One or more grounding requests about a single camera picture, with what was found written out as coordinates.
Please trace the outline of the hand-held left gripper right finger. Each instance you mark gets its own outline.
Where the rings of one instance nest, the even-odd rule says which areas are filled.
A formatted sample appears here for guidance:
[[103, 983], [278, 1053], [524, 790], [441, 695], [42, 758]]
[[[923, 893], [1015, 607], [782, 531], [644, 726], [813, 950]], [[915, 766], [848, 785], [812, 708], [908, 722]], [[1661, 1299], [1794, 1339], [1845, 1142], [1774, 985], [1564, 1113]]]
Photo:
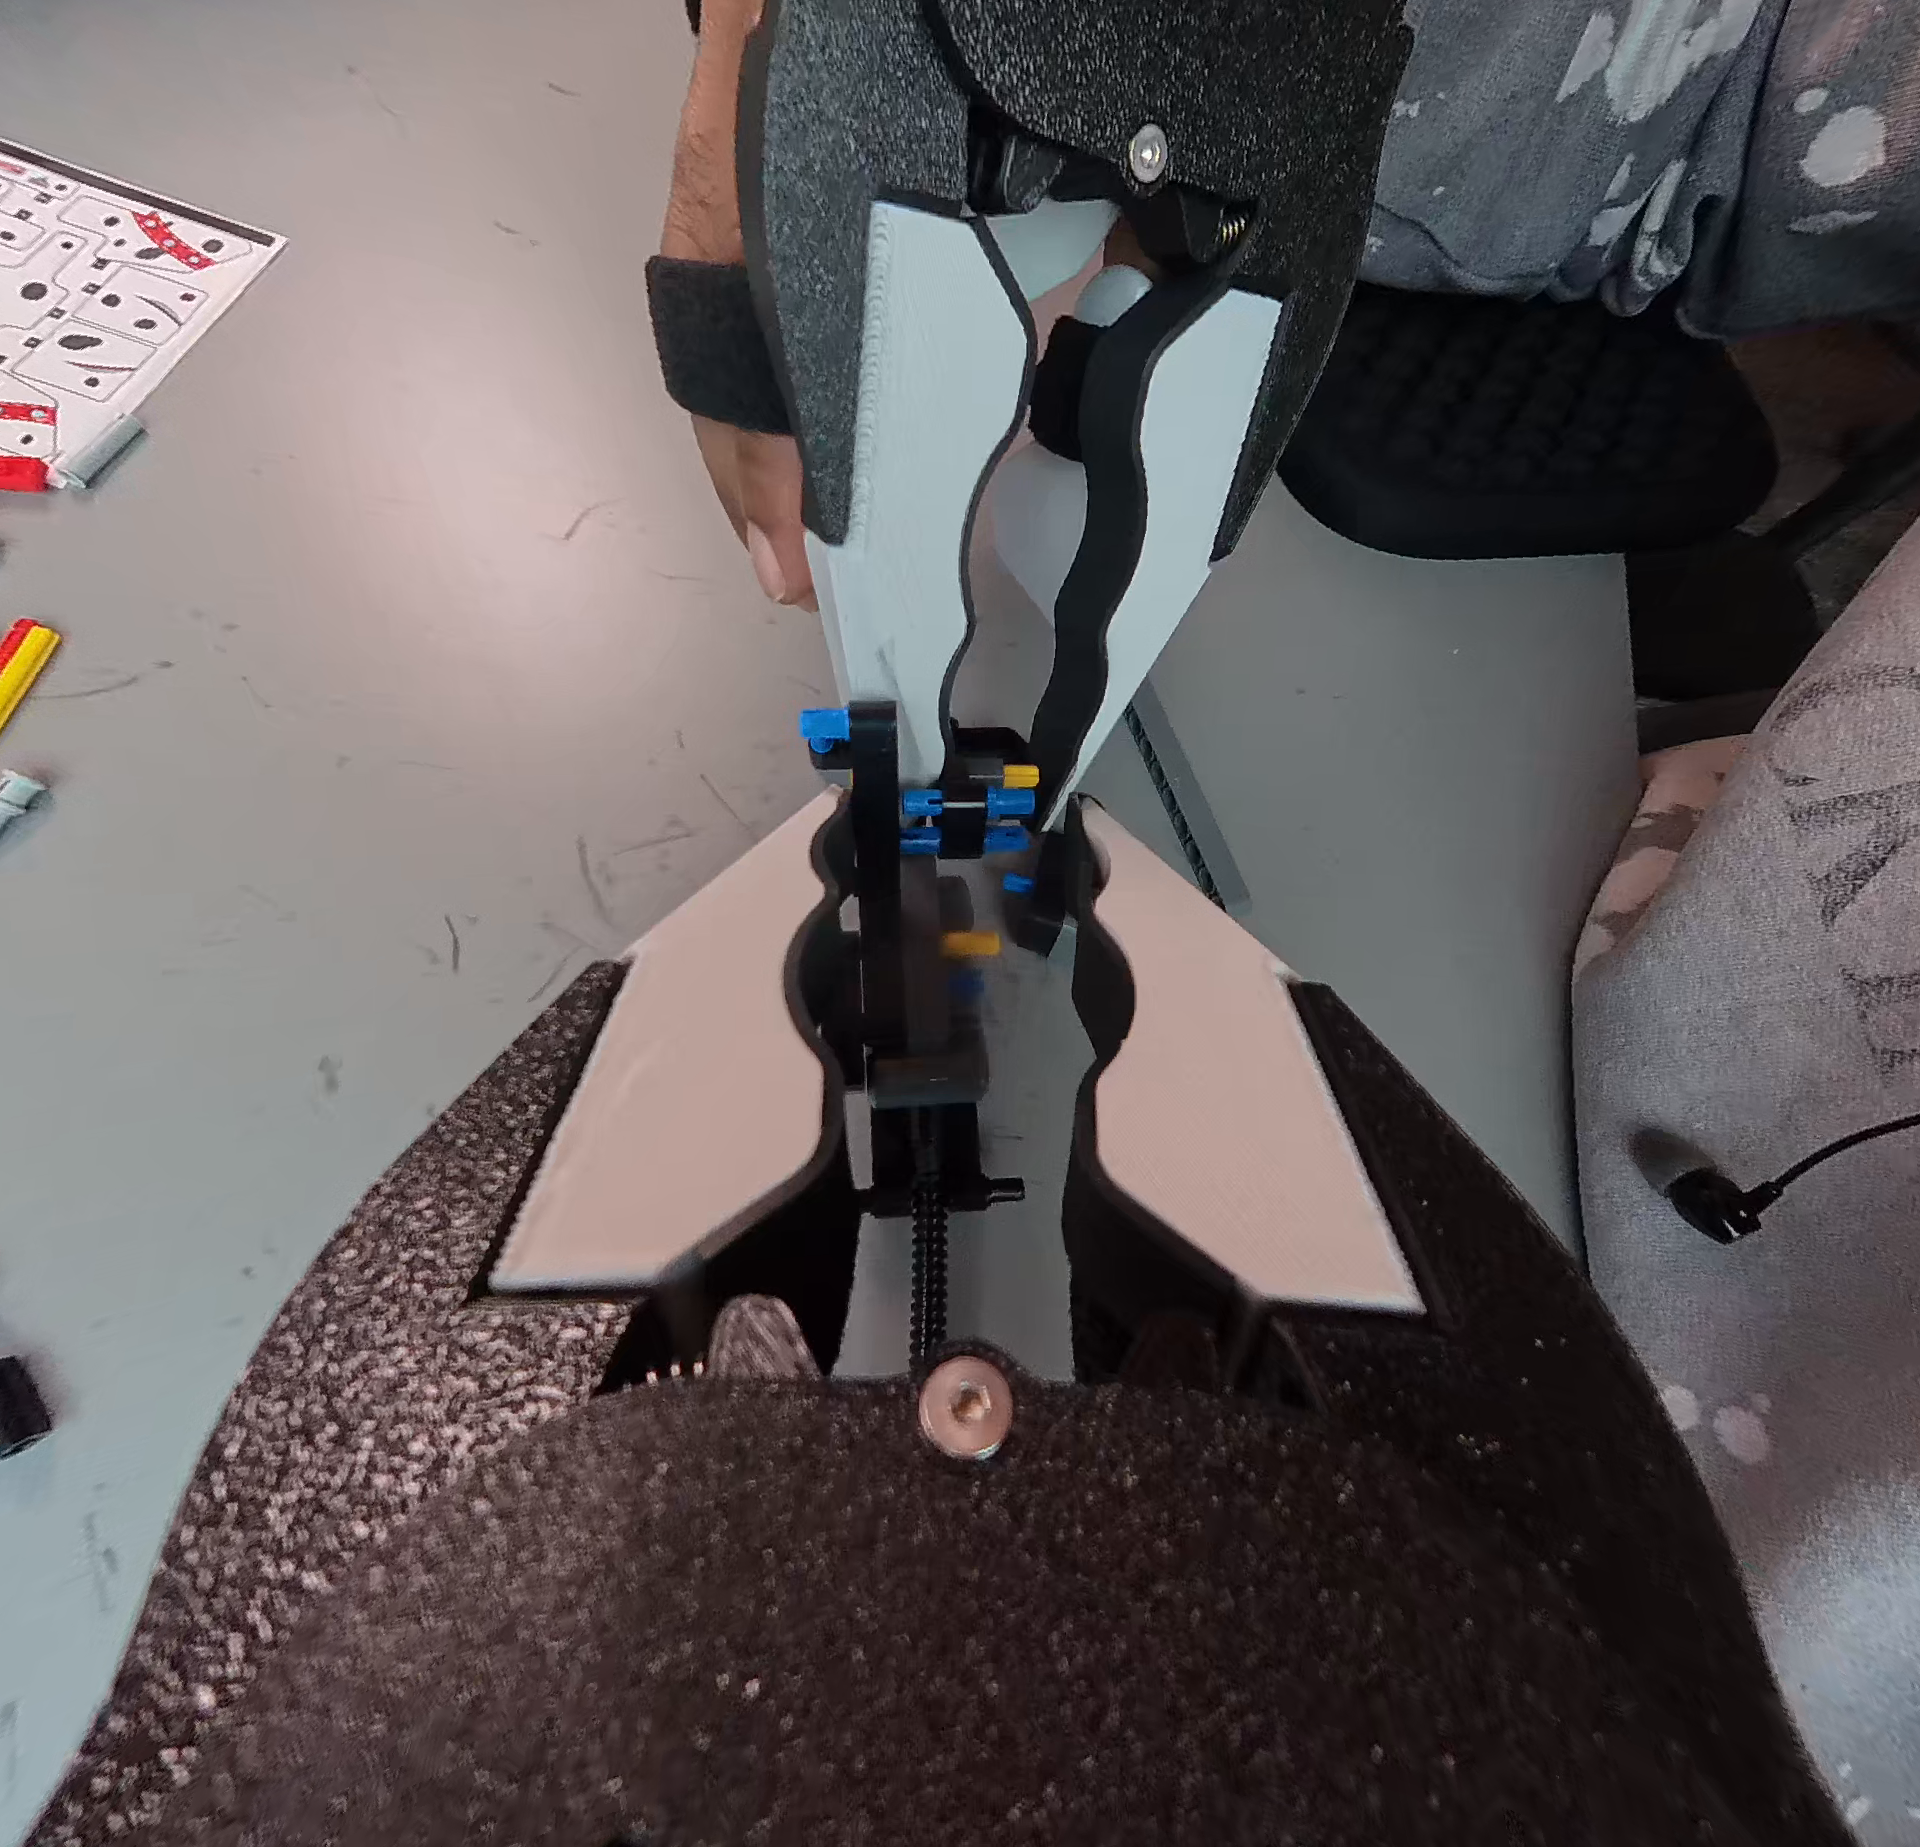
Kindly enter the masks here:
[[1080, 832], [1071, 1001], [1095, 1196], [1259, 1303], [1422, 1313], [1300, 980], [1106, 808], [1083, 803]]

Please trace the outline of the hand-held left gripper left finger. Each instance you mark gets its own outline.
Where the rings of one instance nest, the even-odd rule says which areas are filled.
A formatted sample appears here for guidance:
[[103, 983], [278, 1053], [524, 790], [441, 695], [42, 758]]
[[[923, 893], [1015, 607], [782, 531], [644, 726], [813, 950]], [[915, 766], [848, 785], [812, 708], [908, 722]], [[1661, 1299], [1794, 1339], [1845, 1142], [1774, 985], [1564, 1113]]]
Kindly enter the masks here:
[[686, 1276], [827, 1140], [795, 944], [827, 906], [818, 794], [636, 939], [491, 1269], [497, 1296], [617, 1296]]

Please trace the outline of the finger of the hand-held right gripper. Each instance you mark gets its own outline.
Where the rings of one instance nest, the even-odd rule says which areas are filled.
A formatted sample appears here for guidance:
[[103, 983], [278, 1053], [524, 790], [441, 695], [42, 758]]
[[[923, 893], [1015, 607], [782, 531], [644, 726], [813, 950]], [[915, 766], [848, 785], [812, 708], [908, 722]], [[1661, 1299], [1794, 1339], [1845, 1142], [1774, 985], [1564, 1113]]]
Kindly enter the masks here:
[[973, 516], [1032, 361], [1031, 313], [984, 222], [872, 208], [848, 520], [839, 541], [813, 540], [813, 587], [839, 697], [896, 704], [903, 776], [946, 764]]
[[1074, 300], [1074, 322], [1097, 330], [1080, 391], [1086, 490], [1035, 715], [1037, 830], [1059, 827], [1212, 569], [1284, 313], [1212, 280], [1090, 280]]

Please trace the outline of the black brick frame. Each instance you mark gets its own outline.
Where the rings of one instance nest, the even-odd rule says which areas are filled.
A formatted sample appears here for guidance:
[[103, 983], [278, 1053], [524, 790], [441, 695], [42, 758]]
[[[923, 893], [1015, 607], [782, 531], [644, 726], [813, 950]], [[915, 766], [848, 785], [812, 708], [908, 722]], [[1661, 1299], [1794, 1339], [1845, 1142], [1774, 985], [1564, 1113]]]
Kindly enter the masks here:
[[807, 706], [798, 732], [812, 762], [844, 778], [827, 845], [837, 936], [818, 969], [803, 969], [839, 1077], [827, 1106], [835, 1148], [807, 1190], [803, 1257], [851, 1275], [865, 1216], [907, 1224], [907, 1356], [921, 1372], [946, 1347], [953, 1216], [1024, 1197], [1020, 1179], [982, 1161], [984, 962], [998, 936], [974, 928], [966, 881], [942, 865], [945, 796], [900, 778], [896, 706]]

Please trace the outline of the small grey black brick assembly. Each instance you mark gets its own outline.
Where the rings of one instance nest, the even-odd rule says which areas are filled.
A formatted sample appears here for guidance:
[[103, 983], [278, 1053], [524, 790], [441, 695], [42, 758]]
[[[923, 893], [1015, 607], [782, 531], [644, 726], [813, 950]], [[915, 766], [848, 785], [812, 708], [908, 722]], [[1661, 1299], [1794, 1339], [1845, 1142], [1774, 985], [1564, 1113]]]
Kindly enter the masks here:
[[900, 789], [900, 855], [977, 860], [1031, 841], [1042, 770], [1018, 730], [951, 725], [946, 764]]

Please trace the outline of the person's right forearm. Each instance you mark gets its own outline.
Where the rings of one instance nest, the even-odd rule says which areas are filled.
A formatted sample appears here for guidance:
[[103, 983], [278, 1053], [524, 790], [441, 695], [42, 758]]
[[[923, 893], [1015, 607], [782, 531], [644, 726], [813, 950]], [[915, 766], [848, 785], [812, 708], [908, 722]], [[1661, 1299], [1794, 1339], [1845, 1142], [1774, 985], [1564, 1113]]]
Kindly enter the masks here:
[[1669, 305], [1692, 335], [1916, 318], [1918, 0], [1408, 0], [1358, 276]]

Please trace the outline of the person's right hand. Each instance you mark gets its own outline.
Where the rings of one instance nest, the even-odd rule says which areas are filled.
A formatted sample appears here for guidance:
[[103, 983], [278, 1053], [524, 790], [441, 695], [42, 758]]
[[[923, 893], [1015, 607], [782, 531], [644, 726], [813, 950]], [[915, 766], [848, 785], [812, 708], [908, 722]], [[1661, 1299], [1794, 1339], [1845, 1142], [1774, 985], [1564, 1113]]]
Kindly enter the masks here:
[[[738, 265], [738, 77], [764, 0], [699, 0], [697, 47], [674, 136], [674, 173], [659, 251], [670, 259]], [[813, 611], [803, 534], [803, 465], [795, 438], [691, 417], [707, 477], [769, 599]]]

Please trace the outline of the black angled beam, blue pin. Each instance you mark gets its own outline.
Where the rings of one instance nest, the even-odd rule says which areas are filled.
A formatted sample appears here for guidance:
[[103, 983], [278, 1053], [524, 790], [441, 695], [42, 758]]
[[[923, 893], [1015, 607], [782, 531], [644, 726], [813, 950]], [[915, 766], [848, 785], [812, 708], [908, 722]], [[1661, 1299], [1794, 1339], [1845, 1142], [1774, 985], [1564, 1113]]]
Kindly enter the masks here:
[[1015, 947], [1050, 958], [1068, 925], [1076, 849], [1066, 830], [1044, 833], [1000, 873], [1004, 928]]

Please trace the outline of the person's torso in grey sweatshirt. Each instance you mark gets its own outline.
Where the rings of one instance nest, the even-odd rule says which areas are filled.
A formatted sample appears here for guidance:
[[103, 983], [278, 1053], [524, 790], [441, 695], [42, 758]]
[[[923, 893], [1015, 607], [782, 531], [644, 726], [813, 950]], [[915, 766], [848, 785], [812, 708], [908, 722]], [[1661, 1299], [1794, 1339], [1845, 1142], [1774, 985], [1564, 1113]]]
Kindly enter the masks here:
[[1666, 1202], [1679, 1172], [1750, 1191], [1916, 1113], [1916, 527], [1750, 732], [1642, 778], [1574, 955], [1590, 1273], [1847, 1828], [1916, 1842], [1916, 1127], [1788, 1180], [1729, 1245]]

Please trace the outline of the yellow toy axle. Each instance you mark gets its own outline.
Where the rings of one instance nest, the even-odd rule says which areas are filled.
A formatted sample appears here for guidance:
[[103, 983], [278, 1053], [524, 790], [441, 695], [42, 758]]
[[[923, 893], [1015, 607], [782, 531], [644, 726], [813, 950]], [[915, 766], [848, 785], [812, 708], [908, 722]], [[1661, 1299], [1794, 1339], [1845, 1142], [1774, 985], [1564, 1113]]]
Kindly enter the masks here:
[[38, 678], [45, 675], [51, 659], [55, 659], [61, 645], [61, 635], [33, 618], [33, 616], [17, 616], [9, 631], [1, 637], [1, 655], [0, 655], [0, 729], [9, 730], [14, 713], [23, 706], [37, 688]]

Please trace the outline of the white sticker sheet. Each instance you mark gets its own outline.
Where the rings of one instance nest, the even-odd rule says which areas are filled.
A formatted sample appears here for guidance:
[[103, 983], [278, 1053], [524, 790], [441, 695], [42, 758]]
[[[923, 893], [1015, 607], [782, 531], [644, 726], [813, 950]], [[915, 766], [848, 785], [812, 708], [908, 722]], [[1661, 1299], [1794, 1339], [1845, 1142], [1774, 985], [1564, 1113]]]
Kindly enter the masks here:
[[276, 231], [1, 143], [1, 453], [134, 415], [285, 249]]

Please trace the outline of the pale grey toy connector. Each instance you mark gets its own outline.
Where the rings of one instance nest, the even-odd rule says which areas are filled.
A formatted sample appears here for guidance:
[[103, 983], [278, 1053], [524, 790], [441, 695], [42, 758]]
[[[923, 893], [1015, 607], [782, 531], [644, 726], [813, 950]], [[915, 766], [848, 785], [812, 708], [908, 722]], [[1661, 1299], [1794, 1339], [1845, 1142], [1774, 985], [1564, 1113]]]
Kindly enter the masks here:
[[134, 415], [117, 415], [75, 449], [59, 449], [49, 470], [49, 489], [61, 492], [93, 490], [121, 456], [145, 434]]

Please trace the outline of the black office chair frame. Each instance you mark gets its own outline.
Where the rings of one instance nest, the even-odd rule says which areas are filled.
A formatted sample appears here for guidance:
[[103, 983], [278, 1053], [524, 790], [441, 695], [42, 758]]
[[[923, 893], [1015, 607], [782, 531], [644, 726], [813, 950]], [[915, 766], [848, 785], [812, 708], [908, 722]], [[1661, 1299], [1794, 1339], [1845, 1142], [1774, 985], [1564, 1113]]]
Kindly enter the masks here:
[[1918, 417], [1869, 443], [1809, 502], [1758, 534], [1729, 530], [1624, 556], [1637, 702], [1716, 706], [1777, 692], [1819, 640], [1800, 571], [1847, 525], [1918, 477]]

